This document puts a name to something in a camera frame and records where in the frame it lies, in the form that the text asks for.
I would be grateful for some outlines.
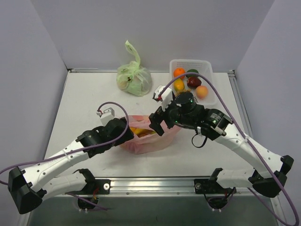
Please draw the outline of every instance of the orange fruit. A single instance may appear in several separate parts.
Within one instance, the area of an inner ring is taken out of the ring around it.
[[[176,91],[181,91],[185,89],[184,82],[181,79],[177,79],[176,81],[174,81],[174,89]]]
[[[174,71],[174,77],[177,77],[177,76],[179,76],[179,75],[181,75],[181,74],[184,74],[184,73],[185,73],[184,68],[178,67],[178,68],[175,69],[175,71]]]
[[[196,95],[200,99],[204,99],[208,95],[208,89],[206,86],[198,86],[196,89]]]

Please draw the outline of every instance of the gray wall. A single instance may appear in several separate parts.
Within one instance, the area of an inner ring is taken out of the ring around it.
[[[236,69],[274,0],[32,0],[68,68],[128,63],[127,39],[153,71],[195,58]]]
[[[41,159],[67,70],[29,0],[0,2],[0,168]],[[0,176],[7,181],[8,174]],[[19,214],[0,185],[2,226]]]
[[[277,0],[237,69],[256,140],[295,159],[286,189],[301,215],[301,1]],[[293,223],[285,198],[282,207]]]

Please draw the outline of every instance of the pink bag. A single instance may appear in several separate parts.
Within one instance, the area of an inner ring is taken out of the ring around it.
[[[150,123],[151,122],[147,115],[129,116],[130,127],[152,130],[149,127]],[[120,146],[134,154],[143,154],[162,150],[170,145],[176,133],[179,132],[181,128],[174,126],[171,129],[168,129],[164,121],[161,123],[161,126],[165,132],[161,137],[157,133],[146,135],[140,138],[134,134],[134,139],[131,139]]]

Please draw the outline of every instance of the tabletop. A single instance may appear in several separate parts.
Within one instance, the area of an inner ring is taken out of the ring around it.
[[[151,75],[151,91],[143,97],[135,97],[117,88],[116,73],[69,73],[45,158],[62,150],[85,130],[100,126],[96,110],[103,102],[117,102],[125,107],[129,115],[149,115],[155,112],[160,103],[152,99],[153,91],[159,85],[166,85],[171,77],[169,73]],[[214,73],[214,81],[225,104],[242,127],[228,74]],[[114,108],[116,117],[123,116],[117,106],[107,107]],[[219,101],[210,108],[225,112]],[[210,176],[219,167],[231,170],[251,168],[238,155],[214,141],[208,140],[203,148],[195,148],[191,144],[194,134],[192,130],[181,129],[166,149],[140,155],[113,147],[76,164],[61,175],[88,168],[95,177]],[[196,137],[196,144],[201,143],[202,139]]]

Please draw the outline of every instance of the white basket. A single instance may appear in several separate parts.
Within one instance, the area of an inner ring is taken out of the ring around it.
[[[211,63],[204,60],[184,60],[184,59],[178,59],[178,60],[172,60],[169,65],[169,73],[174,78],[174,71],[176,68],[181,67],[184,68],[185,71],[188,71],[190,69],[196,69],[199,74],[205,76],[212,84],[215,86],[214,78],[213,78],[213,72],[212,72],[212,66]],[[206,86],[208,88],[208,96],[206,96],[204,99],[199,99],[195,95],[195,90],[192,90],[191,92],[196,97],[198,104],[201,105],[215,105],[217,101],[217,97],[213,89],[210,87],[210,85],[202,78],[199,78],[202,81],[202,86]],[[185,77],[183,79],[183,82],[185,84],[185,88],[188,89],[187,86],[187,78]]]

